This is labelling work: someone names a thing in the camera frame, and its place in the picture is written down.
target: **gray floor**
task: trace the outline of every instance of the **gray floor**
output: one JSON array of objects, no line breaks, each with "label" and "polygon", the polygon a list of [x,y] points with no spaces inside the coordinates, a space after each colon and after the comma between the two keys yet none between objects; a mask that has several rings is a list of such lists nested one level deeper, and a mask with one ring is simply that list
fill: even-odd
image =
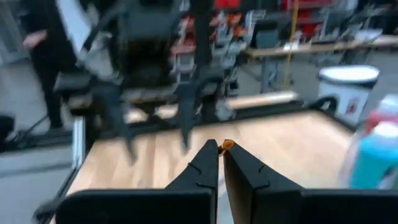
[{"label": "gray floor", "polygon": [[[369,103],[365,115],[375,107],[386,93],[398,93],[398,55],[378,52],[373,54],[370,64],[381,69],[381,77]],[[259,74],[259,66],[251,66],[254,73]],[[295,80],[293,89],[306,99],[314,99],[317,95],[318,68],[304,58],[296,58],[292,64],[292,76]],[[260,83],[253,77],[240,74],[241,95],[257,94]],[[29,62],[16,63],[0,67],[0,113],[16,116],[18,128],[26,128],[45,115],[42,94],[32,72]],[[70,126],[68,115],[65,115],[67,126]],[[48,122],[41,124],[37,131],[45,131]],[[34,208],[42,201],[52,198],[65,180],[68,169],[43,172],[29,175],[13,175],[1,177],[3,172],[14,169],[29,169],[44,164],[57,164],[70,161],[68,148],[55,151],[42,151],[30,155],[3,155],[0,157],[0,220],[4,223],[31,223]]]}]

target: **wooden tabletop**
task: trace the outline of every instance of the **wooden tabletop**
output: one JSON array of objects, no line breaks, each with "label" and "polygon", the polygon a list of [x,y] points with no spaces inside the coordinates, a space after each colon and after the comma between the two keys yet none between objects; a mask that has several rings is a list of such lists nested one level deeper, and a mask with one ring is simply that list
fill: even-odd
[{"label": "wooden tabletop", "polygon": [[[238,98],[230,105],[272,104],[289,101],[294,93]],[[347,152],[351,133],[325,115],[310,112],[249,119],[195,128],[192,147],[182,153],[179,131],[139,136],[135,165],[119,140],[98,141],[73,181],[68,194],[85,189],[164,188],[178,176],[208,139],[219,144],[233,139],[262,162],[308,188],[333,188]],[[219,196],[225,194],[220,159]]]},{"label": "wooden tabletop", "polygon": [[394,35],[381,35],[372,43],[362,43],[359,41],[340,42],[334,44],[301,44],[297,49],[285,50],[283,47],[276,47],[271,49],[252,49],[248,48],[245,53],[251,57],[269,57],[278,55],[292,54],[308,54],[316,52],[327,52],[333,50],[356,49],[368,46],[390,46],[398,44],[398,37]]}]

